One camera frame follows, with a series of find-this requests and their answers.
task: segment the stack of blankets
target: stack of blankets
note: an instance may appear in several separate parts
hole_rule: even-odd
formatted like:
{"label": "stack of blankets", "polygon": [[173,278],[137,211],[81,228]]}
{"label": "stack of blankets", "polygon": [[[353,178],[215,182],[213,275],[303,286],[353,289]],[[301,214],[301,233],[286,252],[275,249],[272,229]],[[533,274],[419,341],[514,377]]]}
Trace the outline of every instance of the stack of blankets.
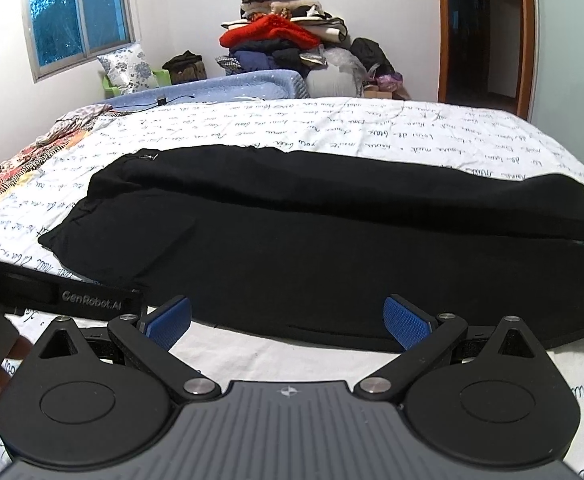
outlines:
{"label": "stack of blankets", "polygon": [[325,49],[347,38],[344,21],[316,0],[243,0],[241,18],[221,26],[219,43],[229,54],[216,62],[228,75],[286,69],[307,78],[328,66]]}

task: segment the white and blue floral cushion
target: white and blue floral cushion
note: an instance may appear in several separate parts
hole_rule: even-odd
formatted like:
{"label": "white and blue floral cushion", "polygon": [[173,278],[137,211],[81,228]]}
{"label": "white and blue floral cushion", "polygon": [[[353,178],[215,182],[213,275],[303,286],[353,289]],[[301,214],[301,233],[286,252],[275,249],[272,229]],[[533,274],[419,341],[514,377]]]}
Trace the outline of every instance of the white and blue floral cushion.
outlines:
{"label": "white and blue floral cushion", "polygon": [[159,87],[139,43],[98,56],[98,60],[110,83],[120,89],[121,95]]}

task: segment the doorway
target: doorway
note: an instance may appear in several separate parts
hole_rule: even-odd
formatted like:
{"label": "doorway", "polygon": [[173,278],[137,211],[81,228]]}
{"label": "doorway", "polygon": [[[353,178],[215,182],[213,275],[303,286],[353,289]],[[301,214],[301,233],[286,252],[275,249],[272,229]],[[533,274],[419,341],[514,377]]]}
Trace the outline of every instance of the doorway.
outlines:
{"label": "doorway", "polygon": [[534,0],[441,0],[438,100],[528,118]]}

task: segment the green chair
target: green chair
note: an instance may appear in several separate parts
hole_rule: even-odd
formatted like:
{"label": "green chair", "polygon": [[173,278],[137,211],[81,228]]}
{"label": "green chair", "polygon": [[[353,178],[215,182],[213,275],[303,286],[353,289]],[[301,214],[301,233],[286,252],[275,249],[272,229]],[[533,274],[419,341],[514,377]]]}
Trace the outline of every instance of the green chair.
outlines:
{"label": "green chair", "polygon": [[[159,82],[159,86],[171,86],[169,70],[152,70],[152,72],[156,76],[156,80]],[[121,94],[118,86],[112,86],[112,83],[106,75],[103,76],[103,88],[105,89],[106,99],[110,99],[111,97],[118,97]]]}

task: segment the wooden door frame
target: wooden door frame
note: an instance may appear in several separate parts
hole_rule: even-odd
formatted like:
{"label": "wooden door frame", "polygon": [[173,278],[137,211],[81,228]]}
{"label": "wooden door frame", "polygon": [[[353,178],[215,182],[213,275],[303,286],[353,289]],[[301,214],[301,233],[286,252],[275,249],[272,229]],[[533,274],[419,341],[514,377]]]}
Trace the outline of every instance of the wooden door frame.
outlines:
{"label": "wooden door frame", "polygon": [[[536,22],[534,0],[521,2],[521,41],[518,58],[517,116],[527,120],[531,107],[534,80]],[[450,71],[450,17],[449,0],[440,0],[441,45],[438,76],[438,102],[443,103],[448,93]]]}

